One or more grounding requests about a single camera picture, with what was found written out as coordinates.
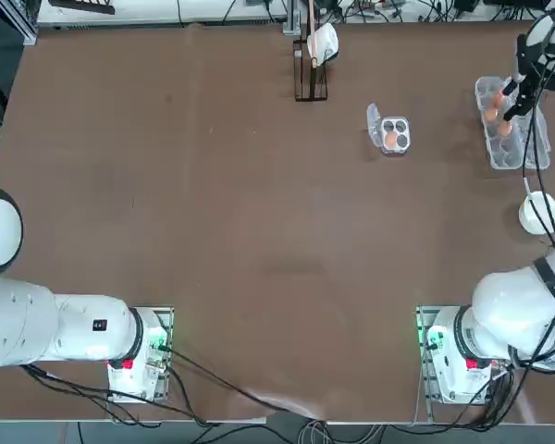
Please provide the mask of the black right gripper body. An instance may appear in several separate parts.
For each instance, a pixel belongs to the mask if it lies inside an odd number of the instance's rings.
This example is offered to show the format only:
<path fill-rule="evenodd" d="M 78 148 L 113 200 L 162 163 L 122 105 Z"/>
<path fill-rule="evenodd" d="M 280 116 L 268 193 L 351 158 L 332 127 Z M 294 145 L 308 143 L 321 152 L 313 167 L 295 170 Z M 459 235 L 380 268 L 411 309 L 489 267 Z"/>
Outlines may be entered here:
<path fill-rule="evenodd" d="M 519 95 L 534 95 L 539 88 L 555 92 L 555 58 L 543 62 L 519 58 L 517 67 L 519 76 L 523 78 L 517 88 Z"/>

